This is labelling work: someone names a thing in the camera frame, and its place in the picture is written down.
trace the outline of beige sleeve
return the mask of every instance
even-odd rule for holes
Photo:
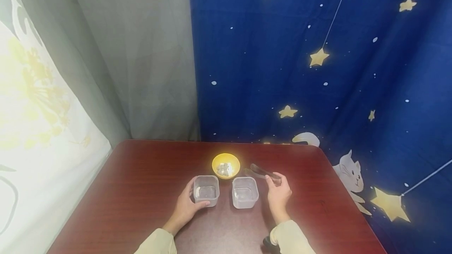
[[[270,240],[279,245],[281,254],[315,254],[308,239],[294,221],[286,221],[272,230]]]
[[[155,230],[135,254],[177,254],[174,237],[166,230]]]

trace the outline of blue star-patterned curtain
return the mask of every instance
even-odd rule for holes
[[[191,0],[191,15],[203,141],[319,146],[387,252],[451,253],[452,0]]]

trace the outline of black object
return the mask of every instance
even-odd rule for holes
[[[280,176],[277,176],[274,173],[267,172],[264,169],[259,168],[258,165],[256,165],[256,164],[251,164],[250,169],[245,169],[244,171],[245,171],[245,175],[247,175],[249,177],[259,178],[259,179],[265,179],[265,175],[268,175],[273,179],[273,182],[276,185],[281,184]]]
[[[270,251],[271,254],[281,254],[281,250],[278,245],[273,245],[270,241],[270,236],[264,238],[264,246]]]

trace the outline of yellow star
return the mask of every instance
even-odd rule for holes
[[[292,110],[289,105],[287,105],[283,110],[279,111],[281,118],[283,117],[293,117],[293,115],[298,112],[298,110]]]
[[[322,64],[323,64],[323,61],[327,58],[329,56],[329,54],[326,54],[324,51],[323,51],[323,47],[317,52],[317,53],[314,53],[314,54],[311,54],[310,55],[310,57],[311,57],[311,64],[309,65],[309,66],[313,66],[313,65],[320,65],[320,66],[322,66]]]
[[[413,10],[413,6],[416,5],[416,4],[417,4],[417,2],[414,2],[412,0],[407,0],[405,2],[402,2],[400,4],[399,12],[402,12],[402,11],[405,11],[405,10],[411,11],[411,10]]]
[[[408,216],[402,209],[402,197],[400,195],[389,195],[378,188],[374,189],[377,193],[377,197],[372,199],[371,202],[383,209],[391,221],[394,221],[399,217],[410,222],[410,219],[408,219]]]
[[[373,121],[375,119],[375,110],[370,110],[369,120]]]

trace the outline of wooden table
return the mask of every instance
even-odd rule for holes
[[[224,152],[237,156],[242,168],[256,163],[287,176],[293,191],[289,214],[317,254],[386,253],[317,147],[146,140],[124,141],[114,149],[48,253],[132,254],[163,226],[191,177],[212,174],[211,160]],[[267,186],[257,182],[255,207],[237,210],[231,180],[220,180],[218,204],[179,232],[178,253],[267,253],[262,239],[274,222]]]

